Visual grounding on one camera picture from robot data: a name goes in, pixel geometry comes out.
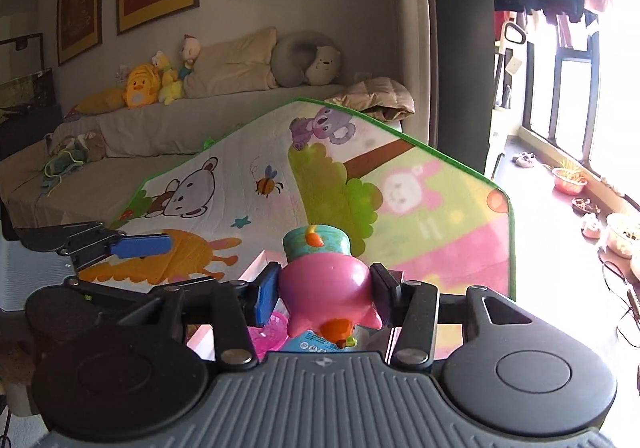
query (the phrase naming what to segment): yellow duck plush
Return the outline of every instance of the yellow duck plush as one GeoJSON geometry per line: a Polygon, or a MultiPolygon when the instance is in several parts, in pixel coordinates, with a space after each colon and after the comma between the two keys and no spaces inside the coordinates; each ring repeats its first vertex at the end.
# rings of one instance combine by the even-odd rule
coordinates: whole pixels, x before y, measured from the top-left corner
{"type": "Polygon", "coordinates": [[[145,63],[129,74],[123,98],[129,108],[137,108],[158,102],[159,90],[160,78],[156,69],[145,63]]]}
{"type": "Polygon", "coordinates": [[[162,88],[158,95],[158,101],[164,104],[171,104],[176,99],[184,97],[182,91],[182,81],[178,80],[178,72],[172,68],[169,58],[162,50],[158,50],[151,58],[151,63],[156,67],[161,75],[162,88]]]}

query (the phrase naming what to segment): red plant pot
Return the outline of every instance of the red plant pot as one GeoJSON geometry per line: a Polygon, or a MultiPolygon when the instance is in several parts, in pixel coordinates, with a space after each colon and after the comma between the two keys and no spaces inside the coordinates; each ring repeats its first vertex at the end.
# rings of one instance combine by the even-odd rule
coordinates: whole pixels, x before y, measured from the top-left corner
{"type": "Polygon", "coordinates": [[[562,173],[567,173],[568,171],[566,168],[554,168],[551,170],[551,173],[554,174],[556,189],[567,195],[578,195],[587,185],[587,181],[571,181],[561,176],[562,173]]]}

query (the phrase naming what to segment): metal screw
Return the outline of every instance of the metal screw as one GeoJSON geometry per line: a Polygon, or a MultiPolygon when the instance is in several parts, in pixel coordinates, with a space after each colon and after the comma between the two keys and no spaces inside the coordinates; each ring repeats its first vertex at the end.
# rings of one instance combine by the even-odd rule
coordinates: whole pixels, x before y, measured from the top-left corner
{"type": "Polygon", "coordinates": [[[396,358],[405,365],[421,365],[429,359],[429,354],[420,349],[402,349],[396,352],[396,358]]]}
{"type": "Polygon", "coordinates": [[[220,357],[227,365],[246,365],[253,359],[251,352],[244,349],[228,349],[220,357]]]}

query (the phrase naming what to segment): gray neck pillow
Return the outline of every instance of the gray neck pillow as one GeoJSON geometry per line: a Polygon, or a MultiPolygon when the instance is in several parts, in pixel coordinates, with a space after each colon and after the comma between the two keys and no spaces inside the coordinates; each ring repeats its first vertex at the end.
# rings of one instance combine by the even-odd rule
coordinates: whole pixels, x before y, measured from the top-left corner
{"type": "Polygon", "coordinates": [[[305,82],[305,71],[316,59],[318,47],[335,47],[331,38],[313,31],[281,37],[271,53],[271,73],[280,86],[293,88],[305,82]]]}

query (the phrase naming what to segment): ribbed gray surface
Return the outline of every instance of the ribbed gray surface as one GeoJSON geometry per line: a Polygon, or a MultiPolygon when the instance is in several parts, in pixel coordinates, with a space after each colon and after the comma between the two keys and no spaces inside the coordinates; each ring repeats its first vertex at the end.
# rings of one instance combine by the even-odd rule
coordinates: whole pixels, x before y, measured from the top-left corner
{"type": "Polygon", "coordinates": [[[22,311],[38,289],[58,285],[76,274],[71,260],[57,253],[37,253],[0,233],[0,309],[22,311]]]}
{"type": "MultiPolygon", "coordinates": [[[[98,448],[57,433],[44,448],[98,448]]],[[[226,374],[180,423],[131,448],[612,448],[597,431],[526,442],[498,436],[449,408],[427,376],[398,372],[373,352],[269,354],[226,374]]]]}

